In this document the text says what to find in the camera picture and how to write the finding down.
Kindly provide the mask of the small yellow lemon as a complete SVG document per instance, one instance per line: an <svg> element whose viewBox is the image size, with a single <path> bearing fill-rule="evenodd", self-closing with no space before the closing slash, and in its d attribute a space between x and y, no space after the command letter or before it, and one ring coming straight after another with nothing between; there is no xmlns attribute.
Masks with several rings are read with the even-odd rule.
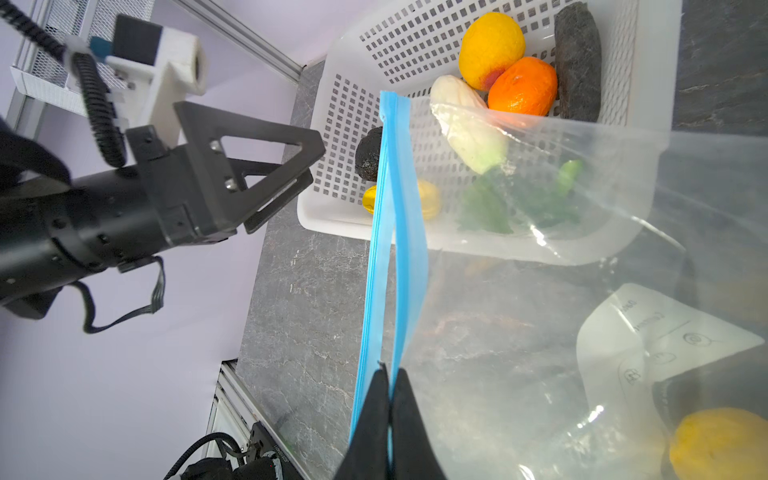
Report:
<svg viewBox="0 0 768 480"><path fill-rule="evenodd" d="M735 408L690 414L675 430L669 461L680 479L765 479L767 421Z"/></svg>

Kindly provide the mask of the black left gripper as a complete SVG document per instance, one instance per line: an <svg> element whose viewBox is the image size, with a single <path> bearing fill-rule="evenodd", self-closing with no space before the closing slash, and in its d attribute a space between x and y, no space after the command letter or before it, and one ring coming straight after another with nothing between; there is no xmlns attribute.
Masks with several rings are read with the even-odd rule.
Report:
<svg viewBox="0 0 768 480"><path fill-rule="evenodd" d="M188 101L174 108L185 145L170 149L154 127L133 128L135 164L79 179L36 142L2 133L2 308L42 318L73 286L92 318L85 278L160 264L165 250L218 243L235 233L231 225L242 225L231 206L229 158L284 164L299 157L313 166L325 154L316 130ZM196 211L202 202L204 216Z"/></svg>

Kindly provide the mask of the dark round avocado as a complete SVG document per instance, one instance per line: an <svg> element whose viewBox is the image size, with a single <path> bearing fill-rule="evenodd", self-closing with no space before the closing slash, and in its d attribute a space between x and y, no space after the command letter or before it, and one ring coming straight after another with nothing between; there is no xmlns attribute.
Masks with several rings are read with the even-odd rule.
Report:
<svg viewBox="0 0 768 480"><path fill-rule="evenodd" d="M365 181L377 181L382 135L382 127L373 128L360 140L355 151L355 172Z"/></svg>

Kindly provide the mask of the clear zip bag blue zipper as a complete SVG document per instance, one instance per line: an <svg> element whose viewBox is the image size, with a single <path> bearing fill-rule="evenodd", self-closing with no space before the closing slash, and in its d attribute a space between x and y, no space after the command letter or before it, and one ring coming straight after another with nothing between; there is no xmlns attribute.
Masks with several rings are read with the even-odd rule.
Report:
<svg viewBox="0 0 768 480"><path fill-rule="evenodd" d="M410 101L383 135L350 441L373 374L408 373L447 479L680 479L680 422L767 421L767 141L619 128L658 160L618 253L551 265L427 243Z"/></svg>

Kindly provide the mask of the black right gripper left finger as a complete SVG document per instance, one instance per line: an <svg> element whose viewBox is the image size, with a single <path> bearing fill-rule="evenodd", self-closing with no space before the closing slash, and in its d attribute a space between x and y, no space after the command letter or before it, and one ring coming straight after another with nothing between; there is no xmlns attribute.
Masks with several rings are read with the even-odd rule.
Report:
<svg viewBox="0 0 768 480"><path fill-rule="evenodd" d="M380 367L371 379L352 440L334 476L336 480L390 477L389 421L389 378L386 368Z"/></svg>

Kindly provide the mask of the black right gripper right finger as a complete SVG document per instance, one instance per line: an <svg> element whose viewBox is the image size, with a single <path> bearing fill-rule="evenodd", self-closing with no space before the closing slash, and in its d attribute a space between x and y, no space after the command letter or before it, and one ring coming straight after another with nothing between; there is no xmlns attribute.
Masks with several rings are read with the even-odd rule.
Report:
<svg viewBox="0 0 768 480"><path fill-rule="evenodd" d="M405 369L398 370L390 406L391 479L446 480L432 449Z"/></svg>

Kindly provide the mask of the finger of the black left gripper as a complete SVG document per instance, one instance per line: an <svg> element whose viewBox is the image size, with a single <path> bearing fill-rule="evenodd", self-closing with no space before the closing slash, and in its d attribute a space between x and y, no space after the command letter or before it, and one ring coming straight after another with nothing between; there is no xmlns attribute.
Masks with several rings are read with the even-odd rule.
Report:
<svg viewBox="0 0 768 480"><path fill-rule="evenodd" d="M236 189L231 206L237 224L253 234L313 182L313 160L291 158L284 164L229 158Z"/></svg>

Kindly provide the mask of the white perforated plastic basket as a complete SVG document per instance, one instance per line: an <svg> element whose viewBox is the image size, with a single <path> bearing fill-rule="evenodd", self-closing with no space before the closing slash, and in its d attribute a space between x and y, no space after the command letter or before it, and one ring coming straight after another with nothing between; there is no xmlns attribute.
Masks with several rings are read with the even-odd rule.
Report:
<svg viewBox="0 0 768 480"><path fill-rule="evenodd" d="M369 239L379 153L379 95L410 101L418 178L437 213L433 250L551 265L583 265L618 253L651 208L658 160L632 153L619 128L666 130L672 121L678 1L589 1L600 39L601 99L594 124L468 111L490 157L466 163L430 109L434 82L457 75L464 35L496 12L521 28L528 56L556 61L565 1L386 1L331 48L312 127L326 146L299 198L307 229Z"/></svg>

